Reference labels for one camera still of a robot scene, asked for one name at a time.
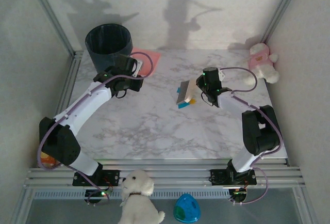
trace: plush dog's brown collar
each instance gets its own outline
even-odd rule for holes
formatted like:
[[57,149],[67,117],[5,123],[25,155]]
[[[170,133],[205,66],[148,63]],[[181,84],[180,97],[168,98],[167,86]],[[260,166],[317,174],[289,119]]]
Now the plush dog's brown collar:
[[141,195],[141,193],[130,193],[129,196],[133,196],[133,195]]

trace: plush dog ear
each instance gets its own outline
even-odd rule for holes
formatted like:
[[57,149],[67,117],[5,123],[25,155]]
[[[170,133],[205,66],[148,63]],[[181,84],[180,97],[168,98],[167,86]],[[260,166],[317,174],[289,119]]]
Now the plush dog ear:
[[151,196],[154,192],[154,181],[151,178],[144,180],[141,193],[145,196]]

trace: stuffed toy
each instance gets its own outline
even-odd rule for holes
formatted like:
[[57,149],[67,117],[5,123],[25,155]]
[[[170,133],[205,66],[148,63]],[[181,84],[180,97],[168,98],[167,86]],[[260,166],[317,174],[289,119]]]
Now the stuffed toy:
[[[273,65],[278,60],[278,55],[271,54],[269,48],[264,43],[258,43],[250,48],[249,69],[254,72],[257,78],[264,78],[268,83],[276,83],[279,79],[279,73]],[[253,85],[254,77],[249,73],[245,83]]]
[[159,224],[165,218],[149,199],[154,191],[154,181],[145,171],[136,170],[123,179],[122,217],[118,224]]

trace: glass panel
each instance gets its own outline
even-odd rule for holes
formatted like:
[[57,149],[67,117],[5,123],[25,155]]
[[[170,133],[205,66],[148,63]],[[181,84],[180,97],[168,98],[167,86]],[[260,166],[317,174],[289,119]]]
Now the glass panel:
[[[249,189],[248,198],[261,195],[263,189]],[[198,199],[201,218],[198,224],[211,223],[302,223],[291,188],[269,189],[267,195],[252,204],[233,206],[225,199]],[[121,200],[111,200],[103,206],[87,206],[82,200],[34,200],[28,224],[118,223]],[[178,223],[173,217],[176,200],[153,200],[158,210],[166,213],[162,224]]]

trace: blue plastic egg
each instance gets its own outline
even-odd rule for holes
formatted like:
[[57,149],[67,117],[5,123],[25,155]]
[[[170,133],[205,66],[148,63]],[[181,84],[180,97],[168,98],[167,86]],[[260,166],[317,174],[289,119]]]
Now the blue plastic egg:
[[201,217],[201,209],[190,194],[183,194],[174,207],[174,218],[182,223],[194,223]]

